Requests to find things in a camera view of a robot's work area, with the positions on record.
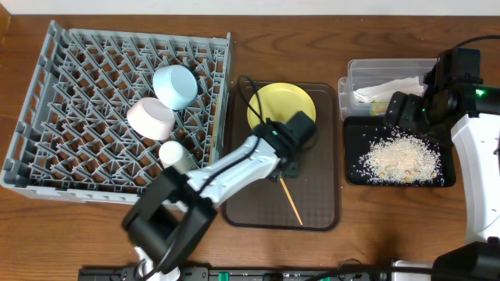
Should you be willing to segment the yellow round plate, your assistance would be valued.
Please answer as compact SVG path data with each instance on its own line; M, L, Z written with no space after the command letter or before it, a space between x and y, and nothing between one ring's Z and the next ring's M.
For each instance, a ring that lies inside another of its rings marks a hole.
M288 83L268 84L258 89L263 110L262 119L286 123L296 112L304 112L316 121L312 98L300 87Z

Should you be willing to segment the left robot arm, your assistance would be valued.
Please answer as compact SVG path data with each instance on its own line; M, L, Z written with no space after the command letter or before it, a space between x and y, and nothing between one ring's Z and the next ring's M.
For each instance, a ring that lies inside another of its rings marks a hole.
M313 123L268 120L210 166L185 174L164 169L122 221L131 242L144 253L129 278L171 273L198 246L221 203L288 164L315 132Z

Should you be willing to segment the small white cup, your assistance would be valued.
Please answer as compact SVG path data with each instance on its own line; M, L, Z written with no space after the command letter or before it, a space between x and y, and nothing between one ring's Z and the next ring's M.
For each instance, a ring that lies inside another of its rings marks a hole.
M180 174L185 174L197 167L189 151L175 140L162 144L159 149L159 160L164 169L172 167Z

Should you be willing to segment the wooden chopstick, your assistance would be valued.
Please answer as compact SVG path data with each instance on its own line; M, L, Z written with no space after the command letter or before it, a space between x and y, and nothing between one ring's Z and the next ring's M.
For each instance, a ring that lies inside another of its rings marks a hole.
M289 203L291 205L291 208L292 208L292 210L293 210L293 212L294 212L294 214L296 216L296 219L298 220L299 225L303 226L302 218L301 218L301 216L300 216L300 214L298 212L298 209L296 208L295 202L294 202L294 200L293 200L293 198L291 196L291 193L290 193L290 191L288 189L287 184L285 183L285 181L284 181L284 179L282 177L279 178L279 182L280 182L280 184L281 184L281 186L282 186L282 188L283 188L283 190L284 190L284 192L286 194L286 197L287 197L287 199L288 199L288 201L289 201Z
M212 156L213 156L213 152L215 151L215 147L216 147L216 129L217 129L217 125L216 125L216 122L218 120L218 107L219 107L219 98L217 97L215 99L215 101L212 102L212 105L213 105L213 108L214 108L214 111L213 111L213 122L212 122L212 129L211 129L211 133L212 133L212 140L211 140L211 145L210 145L210 153L209 153L209 163L211 163L212 161Z

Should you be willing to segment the light blue bowl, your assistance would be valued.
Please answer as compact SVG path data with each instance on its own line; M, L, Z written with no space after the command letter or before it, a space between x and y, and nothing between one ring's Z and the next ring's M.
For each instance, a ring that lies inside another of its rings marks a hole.
M172 65L158 68L152 78L156 97L174 111L188 107L198 95L198 83L185 66Z

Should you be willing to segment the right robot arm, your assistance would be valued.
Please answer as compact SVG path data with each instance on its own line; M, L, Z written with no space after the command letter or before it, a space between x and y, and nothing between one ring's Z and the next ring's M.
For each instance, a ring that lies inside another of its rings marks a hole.
M432 280L499 278L499 89L484 84L480 52L454 47L439 54L422 96L394 93L384 123L457 150L466 195L466 243L431 268L392 274Z

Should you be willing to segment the white napkin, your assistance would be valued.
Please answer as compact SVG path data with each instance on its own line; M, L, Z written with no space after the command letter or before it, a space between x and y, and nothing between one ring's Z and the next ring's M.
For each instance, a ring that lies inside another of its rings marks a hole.
M377 86L363 87L353 91L354 101L358 103L389 102L395 92L421 96L425 87L418 76L391 80Z

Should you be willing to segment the white bowl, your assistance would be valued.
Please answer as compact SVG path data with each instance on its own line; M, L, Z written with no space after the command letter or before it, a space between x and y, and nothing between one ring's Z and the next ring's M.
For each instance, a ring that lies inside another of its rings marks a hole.
M164 141L175 124L174 112L157 98L142 98L127 111L130 126L143 137Z

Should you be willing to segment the yellow green wrapper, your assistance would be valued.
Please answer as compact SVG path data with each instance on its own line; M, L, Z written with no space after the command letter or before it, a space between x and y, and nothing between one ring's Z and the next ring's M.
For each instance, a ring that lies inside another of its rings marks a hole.
M388 109L388 101L373 101L370 103L370 116L384 116Z

